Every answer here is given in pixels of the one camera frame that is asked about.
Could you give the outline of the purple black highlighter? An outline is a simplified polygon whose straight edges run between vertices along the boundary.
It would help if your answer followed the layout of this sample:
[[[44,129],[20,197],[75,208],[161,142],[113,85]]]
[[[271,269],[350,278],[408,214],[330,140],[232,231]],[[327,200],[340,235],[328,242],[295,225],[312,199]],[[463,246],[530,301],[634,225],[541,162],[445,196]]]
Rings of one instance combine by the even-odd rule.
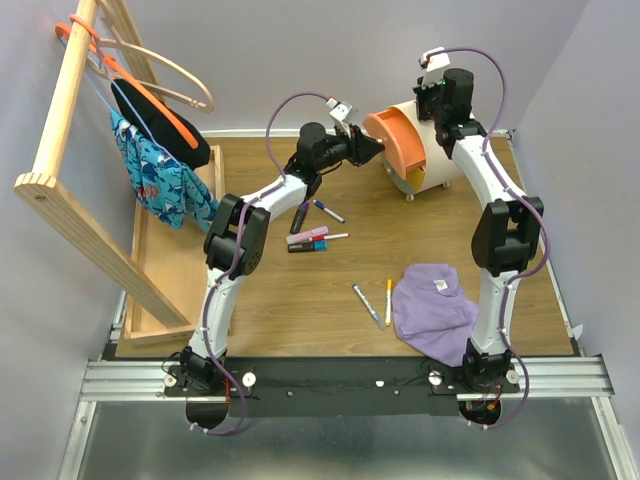
[[[308,213],[308,209],[309,209],[308,202],[304,202],[298,206],[290,226],[289,232],[291,234],[297,234],[301,231],[302,225]]]

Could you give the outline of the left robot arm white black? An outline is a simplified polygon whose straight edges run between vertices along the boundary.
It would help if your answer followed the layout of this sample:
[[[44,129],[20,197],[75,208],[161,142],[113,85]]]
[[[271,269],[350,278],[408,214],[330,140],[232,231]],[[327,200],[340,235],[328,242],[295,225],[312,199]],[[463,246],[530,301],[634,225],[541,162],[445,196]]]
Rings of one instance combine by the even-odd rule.
[[[344,161],[360,167],[383,151],[381,140],[356,125],[332,135],[310,122],[277,180],[244,197],[223,197],[203,245],[208,272],[200,319],[188,345],[172,355],[177,364],[166,371],[166,391],[211,396],[225,381],[236,383],[224,367],[231,318],[244,281],[261,261],[270,222],[310,200],[332,168]]]

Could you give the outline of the orange top drawer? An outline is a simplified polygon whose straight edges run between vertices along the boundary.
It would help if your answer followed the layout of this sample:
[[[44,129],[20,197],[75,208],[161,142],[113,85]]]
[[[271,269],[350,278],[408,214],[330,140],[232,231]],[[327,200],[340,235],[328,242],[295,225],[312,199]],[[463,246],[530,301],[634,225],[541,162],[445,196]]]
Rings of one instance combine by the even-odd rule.
[[[370,113],[363,121],[368,134],[382,141],[386,160],[403,180],[426,164],[425,150],[415,121],[416,108],[413,101]]]

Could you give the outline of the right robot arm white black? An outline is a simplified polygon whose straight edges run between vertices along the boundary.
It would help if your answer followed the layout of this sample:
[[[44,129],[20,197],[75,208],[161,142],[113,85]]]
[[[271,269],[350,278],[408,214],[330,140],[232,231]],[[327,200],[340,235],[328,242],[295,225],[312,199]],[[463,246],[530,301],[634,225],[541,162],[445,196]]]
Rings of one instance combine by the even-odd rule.
[[[481,278],[479,313],[458,378],[470,391],[500,394],[519,389],[511,316],[520,280],[536,255],[544,207],[496,160],[488,133],[472,115],[473,90],[470,71],[425,66],[414,89],[417,128],[426,157],[459,167],[483,209],[471,241]]]

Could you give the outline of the blue capped white marker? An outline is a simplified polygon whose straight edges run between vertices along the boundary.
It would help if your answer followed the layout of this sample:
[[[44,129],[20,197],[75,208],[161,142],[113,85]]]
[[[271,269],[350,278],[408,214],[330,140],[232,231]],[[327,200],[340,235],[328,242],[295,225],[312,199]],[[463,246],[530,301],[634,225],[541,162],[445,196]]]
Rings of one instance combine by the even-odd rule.
[[[333,210],[331,210],[330,208],[328,208],[324,203],[322,203],[320,200],[314,199],[313,200],[313,204],[319,208],[320,210],[322,210],[323,212],[325,212],[327,215],[329,215],[330,217],[332,217],[333,219],[335,219],[336,221],[338,221],[339,223],[344,224],[346,222],[346,220],[340,216],[339,214],[337,214],[336,212],[334,212]]]

